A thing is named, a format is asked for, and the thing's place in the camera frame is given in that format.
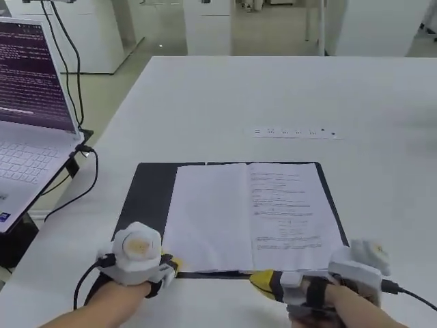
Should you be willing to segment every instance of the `book page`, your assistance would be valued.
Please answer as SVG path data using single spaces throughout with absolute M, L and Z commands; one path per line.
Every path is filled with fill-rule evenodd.
M 183 261 L 182 272 L 253 269 L 247 166 L 178 168 L 163 249 Z
M 343 245 L 315 164 L 249 165 L 255 270 L 325 269 Z

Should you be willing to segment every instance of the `black binder cover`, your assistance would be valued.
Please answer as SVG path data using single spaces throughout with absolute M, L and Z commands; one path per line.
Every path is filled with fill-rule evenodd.
M 316 162 L 280 162 L 280 164 L 309 164 L 314 163 L 317 167 L 320 182 L 329 201 L 331 210 L 337 221 L 341 240 L 344 245 L 349 245 L 341 225 L 334 200 L 330 194 L 322 166 Z M 220 165 L 231 163 L 208 163 L 208 165 Z M 179 166 L 205 165 L 205 163 L 140 163 L 135 172 L 132 184 L 129 188 L 126 201 L 119 216 L 114 234 L 118 230 L 126 229 L 132 222 L 142 222 L 164 235 L 167 215 L 170 208 L 171 195 Z M 209 278 L 209 279 L 244 279 L 248 275 L 232 272 L 217 273 L 180 273 L 178 277 Z

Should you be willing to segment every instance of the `printed label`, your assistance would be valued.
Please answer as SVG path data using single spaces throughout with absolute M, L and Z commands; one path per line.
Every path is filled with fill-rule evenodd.
M 5 222 L 8 219 L 8 217 L 10 217 L 10 216 L 11 216 L 11 214 L 9 214 L 9 213 L 0 212 L 0 222 Z

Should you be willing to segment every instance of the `cable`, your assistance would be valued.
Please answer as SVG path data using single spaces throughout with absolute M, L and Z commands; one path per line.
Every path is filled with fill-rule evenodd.
M 87 195 L 87 194 L 88 194 L 88 193 L 89 193 L 89 192 L 94 188 L 94 186 L 95 186 L 96 183 L 97 183 L 97 179 L 98 179 L 98 155 L 97 155 L 97 152 L 96 152 L 93 148 L 91 148 L 91 147 L 87 147 L 87 146 L 80 146 L 80 147 L 79 147 L 79 150 L 80 150 L 80 151 L 84 151 L 84 152 L 92 152 L 92 153 L 94 154 L 94 156 L 96 157 L 96 176 L 94 177 L 94 181 L 93 181 L 91 187 L 88 188 L 88 190 L 86 190 L 84 193 L 82 193 L 82 194 L 80 194 L 79 196 L 73 198 L 72 200 L 66 202 L 64 205 L 62 205 L 62 206 L 56 208 L 55 210 L 52 210 L 52 211 L 51 211 L 51 212 L 46 216 L 46 218 L 44 219 L 44 222 L 47 221 L 48 217 L 50 217 L 51 215 L 53 215 L 53 214 L 55 214 L 56 212 L 60 211 L 62 208 L 67 207 L 67 206 L 70 205 L 71 203 L 73 203 L 73 202 L 77 201 L 78 199 L 82 198 L 83 196 Z
M 81 289 L 81 286 L 85 279 L 87 279 L 88 275 L 93 271 L 94 269 L 98 267 L 102 268 L 109 268 L 113 267 L 115 263 L 117 262 L 117 259 L 115 258 L 115 254 L 109 253 L 104 255 L 103 257 L 99 258 L 93 265 L 91 265 L 88 270 L 82 275 L 79 282 L 76 285 L 76 289 L 74 289 L 74 295 L 73 295 L 73 310 L 77 310 L 77 299 L 79 297 L 79 290 Z
M 433 303 L 427 301 L 426 299 L 420 297 L 419 295 L 414 294 L 413 292 L 410 292 L 409 290 L 401 288 L 400 292 L 410 295 L 411 297 L 414 297 L 418 301 L 428 305 L 430 308 L 432 308 L 434 311 L 437 311 L 437 306 L 435 306 Z
M 428 305 L 430 308 L 432 308 L 434 311 L 437 311 L 437 306 L 432 304 L 431 302 L 427 301 L 426 299 L 420 297 L 419 295 L 414 294 L 413 292 L 410 292 L 409 290 L 406 290 L 399 286 L 399 284 L 396 284 L 395 282 L 392 282 L 391 280 L 383 279 L 381 283 L 381 290 L 383 292 L 388 292 L 390 294 L 398 295 L 400 292 L 410 295 L 411 297 L 414 297 L 418 301 Z
M 52 35 L 53 42 L 55 43 L 57 52 L 59 53 L 59 56 L 60 56 L 61 61 L 62 61 L 62 64 L 64 65 L 64 69 L 66 70 L 67 94 L 68 94 L 68 98 L 70 99 L 70 101 L 72 103 L 72 106 L 73 106 L 74 116 L 76 118 L 76 121 L 77 121 L 77 124 L 79 126 L 79 129 L 82 129 L 81 124 L 79 122 L 79 118 L 77 116 L 76 104 L 73 101 L 73 97 L 72 97 L 71 91 L 70 91 L 70 75 L 69 75 L 70 73 L 68 72 L 68 65 L 67 65 L 67 62 L 66 62 L 64 56 L 62 55 L 61 48 L 59 47 L 59 44 L 57 43 L 55 31 L 53 30 L 53 25 L 52 25 L 52 22 L 50 21 L 50 18 L 48 17 L 46 6 L 44 5 L 43 0 L 41 0 L 40 3 L 41 3 L 42 11 L 44 12 L 44 16 L 46 17 L 46 20 L 47 20 L 47 23 L 48 23 L 48 27 L 50 28 L 50 33 Z
M 45 196 L 48 193 L 51 193 L 52 191 L 54 191 L 57 187 L 59 187 L 60 185 L 62 185 L 65 181 L 67 181 L 67 179 L 70 177 L 70 175 L 67 175 L 60 183 L 58 183 L 57 185 L 55 185 L 53 188 L 50 188 L 48 191 L 45 191 L 41 194 L 41 196 Z
M 50 1 L 50 4 L 52 6 L 53 13 L 56 16 L 56 19 L 57 19 L 59 25 L 61 25 L 62 31 L 66 35 L 68 42 L 70 43 L 71 47 L 73 48 L 74 53 L 76 54 L 76 58 L 77 58 L 77 74 L 76 74 L 77 75 L 77 92 L 79 95 L 79 107 L 81 109 L 81 120 L 79 121 L 79 126 L 82 126 L 83 121 L 85 119 L 85 115 L 83 112 L 83 100 L 82 100 L 82 89 L 81 89 L 81 56 L 79 55 L 79 52 L 78 52 L 76 46 L 74 45 L 73 40 L 71 40 L 70 34 L 68 34 L 67 29 L 64 26 L 64 23 L 62 22 L 62 19 L 59 15 L 59 12 L 57 11 L 55 3 L 53 1 Z

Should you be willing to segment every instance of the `hand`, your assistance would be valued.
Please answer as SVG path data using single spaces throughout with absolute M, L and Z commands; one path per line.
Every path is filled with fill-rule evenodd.
M 149 282 L 138 286 L 109 282 L 99 288 L 87 306 L 104 309 L 110 318 L 111 327 L 118 327 L 137 311 L 144 297 L 149 295 L 150 288 Z
M 310 281 L 307 279 L 303 279 L 302 283 L 300 284 L 300 287 L 302 289 L 302 291 L 306 294 L 307 293 L 307 289 L 310 285 Z M 331 303 L 332 300 L 330 300 L 330 297 L 328 297 L 328 295 L 330 294 L 330 289 L 331 287 L 334 286 L 327 286 L 326 289 L 326 295 L 325 297 L 326 302 L 327 303 Z M 304 318 L 292 318 L 290 317 L 290 320 L 292 322 L 292 328 L 337 328 L 339 325 L 336 321 L 334 320 L 320 320 L 320 319 L 315 319 L 312 316 L 306 316 Z

